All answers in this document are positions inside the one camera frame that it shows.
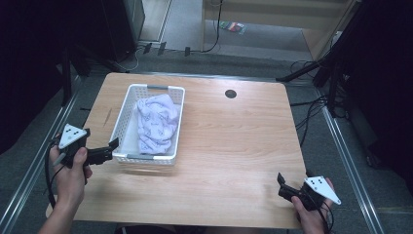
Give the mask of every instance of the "crumpled towel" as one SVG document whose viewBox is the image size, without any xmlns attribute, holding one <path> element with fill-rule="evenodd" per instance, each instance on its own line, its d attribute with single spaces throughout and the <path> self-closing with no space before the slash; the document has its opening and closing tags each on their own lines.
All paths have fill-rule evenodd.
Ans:
<svg viewBox="0 0 413 234">
<path fill-rule="evenodd" d="M 137 114 L 140 153 L 166 153 L 179 122 L 178 111 L 170 96 L 141 98 L 134 111 Z"/>
</svg>

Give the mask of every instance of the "human hand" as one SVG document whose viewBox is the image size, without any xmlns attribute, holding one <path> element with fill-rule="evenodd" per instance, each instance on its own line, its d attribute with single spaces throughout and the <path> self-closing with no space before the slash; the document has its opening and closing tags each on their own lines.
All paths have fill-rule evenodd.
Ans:
<svg viewBox="0 0 413 234">
<path fill-rule="evenodd" d="M 57 146 L 52 147 L 50 159 L 54 162 L 59 155 Z M 63 167 L 62 164 L 54 166 L 55 173 L 63 167 L 56 175 L 57 184 L 57 206 L 76 209 L 82 203 L 85 194 L 85 177 L 92 176 L 92 170 L 89 166 L 83 167 L 88 157 L 88 150 L 81 147 L 73 158 L 73 167 L 71 169 Z"/>
<path fill-rule="evenodd" d="M 334 190 L 333 184 L 329 178 L 325 179 L 330 185 L 330 187 Z M 318 211 L 307 211 L 304 207 L 301 200 L 293 196 L 291 198 L 292 204 L 294 205 L 295 210 L 297 211 L 297 218 L 301 222 L 301 226 L 303 227 L 303 231 L 305 234 L 323 234 L 324 233 L 324 222 L 321 218 L 321 215 Z M 329 199 L 325 199 L 325 204 L 321 206 L 322 215 L 324 218 L 327 219 L 327 211 L 331 209 L 333 202 Z"/>
</svg>

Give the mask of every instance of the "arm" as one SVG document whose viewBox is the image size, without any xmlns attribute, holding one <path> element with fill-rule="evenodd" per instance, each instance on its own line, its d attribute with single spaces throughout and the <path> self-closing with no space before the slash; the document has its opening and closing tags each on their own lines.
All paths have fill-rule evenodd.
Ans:
<svg viewBox="0 0 413 234">
<path fill-rule="evenodd" d="M 50 158 L 54 162 L 58 157 L 57 146 L 50 152 Z M 84 168 L 83 164 L 87 159 L 88 151 L 85 147 L 80 148 L 73 160 L 72 169 L 64 167 L 56 175 L 57 201 L 51 215 L 43 224 L 39 233 L 69 233 L 79 205 L 82 203 L 85 194 L 85 178 L 92 176 L 89 167 Z M 54 167 L 57 172 L 62 167 L 59 164 Z"/>
<path fill-rule="evenodd" d="M 334 189 L 333 184 L 331 183 L 329 178 L 325 179 L 330 187 Z M 294 205 L 295 210 L 297 211 L 298 214 L 298 220 L 301 222 L 301 225 L 303 227 L 303 231 L 305 234 L 324 234 L 324 225 L 321 219 L 321 216 L 319 215 L 318 211 L 307 211 L 304 208 L 303 203 L 298 197 L 292 197 L 291 198 L 292 204 Z M 333 202 L 329 199 L 325 200 L 325 204 L 322 206 L 324 209 L 321 209 L 322 214 L 324 215 L 325 219 L 327 219 L 327 210 L 328 206 L 331 208 Z"/>
</svg>

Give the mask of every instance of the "laundry basket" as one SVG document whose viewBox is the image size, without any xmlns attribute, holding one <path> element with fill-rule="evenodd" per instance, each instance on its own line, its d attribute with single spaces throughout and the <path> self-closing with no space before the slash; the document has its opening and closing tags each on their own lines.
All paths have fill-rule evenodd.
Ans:
<svg viewBox="0 0 413 234">
<path fill-rule="evenodd" d="M 165 154 L 142 154 L 139 150 L 139 135 L 137 133 L 137 118 L 133 109 L 140 98 L 150 98 L 161 94 L 168 94 L 178 112 L 178 126 L 171 138 L 171 147 Z M 174 165 L 178 147 L 180 125 L 182 119 L 185 89 L 175 86 L 157 86 L 146 84 L 132 84 L 128 88 L 121 112 L 113 129 L 110 140 L 119 139 L 119 147 L 112 155 L 119 163 Z"/>
</svg>

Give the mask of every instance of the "gray floor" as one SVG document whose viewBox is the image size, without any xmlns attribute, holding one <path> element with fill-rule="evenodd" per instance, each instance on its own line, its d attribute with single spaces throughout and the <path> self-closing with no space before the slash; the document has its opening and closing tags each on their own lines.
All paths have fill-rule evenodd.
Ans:
<svg viewBox="0 0 413 234">
<path fill-rule="evenodd" d="M 186 29 L 188 34 L 182 36 L 180 30 L 183 25 L 176 24 L 176 21 L 173 20 L 174 17 L 176 17 L 177 20 L 183 20 L 182 15 L 174 12 L 175 10 L 185 9 L 182 5 L 179 5 L 183 2 L 188 3 L 184 0 L 174 0 L 171 6 L 169 24 L 166 27 L 163 38 L 164 41 L 168 41 L 170 49 L 177 50 L 177 48 L 182 46 L 197 48 L 198 40 L 194 37 L 187 36 L 198 35 L 197 33 L 191 34 L 196 30 L 194 29 L 196 23 L 190 21 L 190 23 L 194 24 L 194 28 Z M 246 32 L 253 30 L 253 26 L 248 25 Z M 282 77 L 290 73 L 290 66 L 293 61 L 301 59 L 308 60 L 310 58 L 309 53 L 305 50 L 305 45 L 302 43 L 303 39 L 299 37 L 297 30 L 290 30 L 290 35 L 288 35 L 288 33 L 284 35 L 286 38 L 288 38 L 288 36 L 295 38 L 295 47 L 285 47 L 282 40 L 288 41 L 286 39 L 280 39 L 280 41 L 274 42 L 274 44 L 278 46 L 271 47 L 272 45 L 265 43 L 256 43 L 257 40 L 255 40 L 254 37 L 247 37 L 246 34 L 229 34 L 237 38 L 242 36 L 244 41 L 241 39 L 237 41 L 238 39 L 234 38 L 226 39 L 228 37 L 222 36 L 220 51 L 209 55 L 192 54 L 190 57 L 185 57 L 179 52 L 167 52 L 162 56 L 157 56 L 156 50 L 146 55 L 140 52 L 136 54 L 138 67 L 132 72 L 220 75 L 233 79 L 275 82 L 275 77 Z M 267 38 L 268 44 L 272 44 L 272 41 L 269 40 L 271 36 Z M 227 44 L 231 44 L 231 42 L 239 43 L 236 43 L 238 47 L 227 47 Z M 258 53 L 260 50 L 252 50 L 254 53 L 249 53 L 248 57 L 246 54 L 241 53 L 242 50 L 240 50 L 240 48 L 247 47 L 246 50 L 249 50 L 250 47 L 253 47 L 250 45 L 255 44 L 259 44 L 261 48 L 268 46 L 273 54 L 267 55 L 266 49 L 261 50 L 261 52 L 265 52 L 263 54 Z M 135 63 L 135 58 L 129 58 L 122 63 L 122 65 L 131 66 L 135 65 Z M 89 112 L 81 108 L 91 108 L 93 106 L 101 83 L 105 75 L 109 72 L 109 70 L 95 64 L 95 62 L 91 62 L 91 65 L 93 66 L 93 72 L 89 77 L 81 78 L 83 82 L 82 86 L 78 89 L 78 98 L 67 119 L 67 122 L 73 125 L 82 126 L 86 121 Z M 295 64 L 294 68 L 298 69 L 299 66 L 300 64 Z M 286 86 L 290 102 L 309 101 L 317 97 L 317 90 L 311 85 L 310 76 L 304 76 L 303 78 L 294 80 L 290 84 L 286 84 Z M 50 100 L 44 110 L 33 119 L 19 141 L 6 153 L 0 155 L 0 171 L 2 172 L 0 183 L 1 214 L 6 211 L 10 204 L 10 199 L 15 192 L 18 191 L 19 183 L 29 170 L 29 166 L 35 158 L 45 135 L 54 122 L 55 117 L 58 115 L 61 98 L 62 93 L 59 92 Z M 292 108 L 292 114 L 296 123 L 305 118 L 307 108 L 308 107 L 305 106 Z M 351 153 L 351 159 L 356 165 L 362 185 L 365 187 L 374 205 L 374 209 L 377 211 L 379 220 L 383 225 L 383 232 L 412 233 L 413 198 L 408 193 L 403 180 L 392 171 L 375 170 L 368 167 L 365 162 L 363 149 L 357 140 L 351 123 L 345 119 L 337 119 L 336 122 L 340 127 L 341 134 Z M 297 135 L 301 137 L 302 132 L 298 131 Z M 336 233 L 369 233 L 370 230 L 365 221 L 365 216 L 362 212 L 363 209 L 360 207 L 359 200 L 357 199 L 356 191 L 354 191 L 354 185 L 350 180 L 350 175 L 346 171 L 341 154 L 337 149 L 336 142 L 332 137 L 329 126 L 322 113 L 311 119 L 302 152 L 306 167 L 320 175 L 330 177 L 335 185 L 337 194 L 343 201 L 341 206 L 334 206 L 333 208 L 335 217 L 333 229 Z M 43 195 L 44 189 L 45 182 L 42 172 L 36 179 L 23 209 L 20 213 L 18 211 L 19 218 L 16 220 L 12 233 L 34 233 L 42 225 L 45 220 L 45 209 L 48 205 L 47 197 Z M 73 233 L 113 233 L 115 226 L 115 223 L 75 221 Z M 285 232 L 285 230 L 279 229 L 263 230 L 263 233 L 278 234 Z M 301 231 L 292 230 L 290 233 L 301 233 Z"/>
</svg>

